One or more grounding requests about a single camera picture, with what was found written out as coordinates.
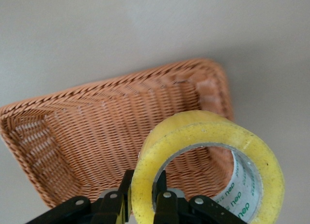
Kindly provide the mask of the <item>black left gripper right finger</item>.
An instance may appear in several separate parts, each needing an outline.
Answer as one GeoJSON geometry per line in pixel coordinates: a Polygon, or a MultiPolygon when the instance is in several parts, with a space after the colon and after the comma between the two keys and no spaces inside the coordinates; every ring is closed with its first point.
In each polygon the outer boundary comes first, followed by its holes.
{"type": "Polygon", "coordinates": [[[183,191],[167,188],[166,171],[153,184],[154,224],[244,224],[245,222],[204,195],[189,201],[183,191]]]}

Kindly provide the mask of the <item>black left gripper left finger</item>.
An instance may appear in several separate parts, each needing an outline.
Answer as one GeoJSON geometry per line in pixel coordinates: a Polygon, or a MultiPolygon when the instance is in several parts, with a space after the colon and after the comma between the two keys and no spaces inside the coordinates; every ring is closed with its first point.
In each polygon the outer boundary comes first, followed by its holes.
{"type": "Polygon", "coordinates": [[[124,224],[131,215],[131,180],[134,171],[127,170],[118,188],[103,191],[91,202],[75,196],[32,219],[30,224],[124,224]]]}

